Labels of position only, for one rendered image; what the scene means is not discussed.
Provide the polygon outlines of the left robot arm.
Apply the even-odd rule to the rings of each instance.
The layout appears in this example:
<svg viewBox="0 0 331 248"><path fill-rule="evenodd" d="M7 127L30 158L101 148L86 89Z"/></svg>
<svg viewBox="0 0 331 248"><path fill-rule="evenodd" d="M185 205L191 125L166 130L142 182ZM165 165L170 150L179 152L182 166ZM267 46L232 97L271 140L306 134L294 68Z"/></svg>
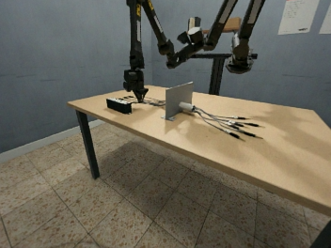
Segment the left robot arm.
<svg viewBox="0 0 331 248"><path fill-rule="evenodd" d="M193 27L188 31L190 39L188 38L186 31L184 31L183 33L178 35L177 41L182 44L189 44L183 47L187 53L194 50L194 48L196 53L202 49L204 50L204 52L212 51L216 47L218 40L222 34L222 31L229 19L229 16L235 8L237 2L238 0L223 0L222 5L218 10L218 13L213 22L213 25L207 34L207 37L204 38L201 27ZM231 52L234 53L234 56L231 56L228 62L228 66L248 69L252 60L252 57L249 57L248 55L248 42L264 3L265 0L249 1L247 10L244 15L244 19L238 30L238 33L233 36L231 41L232 45L230 45L230 47L232 47Z"/></svg>

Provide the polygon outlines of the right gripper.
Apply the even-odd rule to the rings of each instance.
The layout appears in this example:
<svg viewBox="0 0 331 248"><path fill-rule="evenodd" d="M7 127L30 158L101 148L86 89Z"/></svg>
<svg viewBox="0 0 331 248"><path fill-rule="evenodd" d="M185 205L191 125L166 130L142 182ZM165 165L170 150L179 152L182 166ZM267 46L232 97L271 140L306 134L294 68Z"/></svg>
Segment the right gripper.
<svg viewBox="0 0 331 248"><path fill-rule="evenodd" d="M133 89L133 90L132 90L133 93L134 93L134 95L136 96L137 100L140 101L140 103L143 102L143 100L144 100L144 98L145 98L147 92L149 91L148 88L145 88L145 87L144 87L144 80L141 80L141 81L143 81L143 89L144 89L144 90L143 90L143 89L140 89L140 90ZM143 97L142 97L142 95L143 95Z"/></svg>

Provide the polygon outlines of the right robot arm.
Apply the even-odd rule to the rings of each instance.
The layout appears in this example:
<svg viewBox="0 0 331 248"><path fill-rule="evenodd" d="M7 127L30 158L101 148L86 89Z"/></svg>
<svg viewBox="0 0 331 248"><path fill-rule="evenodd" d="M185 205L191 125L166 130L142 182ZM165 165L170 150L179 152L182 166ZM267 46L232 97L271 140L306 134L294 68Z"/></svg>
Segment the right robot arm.
<svg viewBox="0 0 331 248"><path fill-rule="evenodd" d="M144 80L144 73L141 69L144 69L145 64L141 46L141 7L145 10L158 40L157 46L160 55L166 54L170 61L175 52L174 45L165 36L150 0L126 0L126 5L130 8L131 51L129 58L131 69L124 71L126 82L123 82L123 87L127 92L131 92L133 89L143 89L143 81L141 80ZM167 65L170 64L169 61L166 61Z"/></svg>

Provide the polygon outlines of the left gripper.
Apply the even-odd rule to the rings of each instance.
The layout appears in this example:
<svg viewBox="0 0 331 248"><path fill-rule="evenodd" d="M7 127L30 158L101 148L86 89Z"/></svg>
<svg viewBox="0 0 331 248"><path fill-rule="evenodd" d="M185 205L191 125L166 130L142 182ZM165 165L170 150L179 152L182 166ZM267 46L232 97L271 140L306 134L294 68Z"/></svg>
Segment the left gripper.
<svg viewBox="0 0 331 248"><path fill-rule="evenodd" d="M176 52L176 53L174 54L174 56L173 56L172 59L170 60L170 64L171 64L171 63L172 63L172 64L177 64L177 63L183 63L183 62L186 62L186 60L190 59L189 57L190 57L191 55L195 54L195 53L196 53L195 48L194 48L194 50L190 51L189 53L187 53L187 52L185 51L185 49L183 48L183 49L181 49L179 52ZM176 59L177 57L179 58L179 60L178 60L178 61L175 61L175 59Z"/></svg>

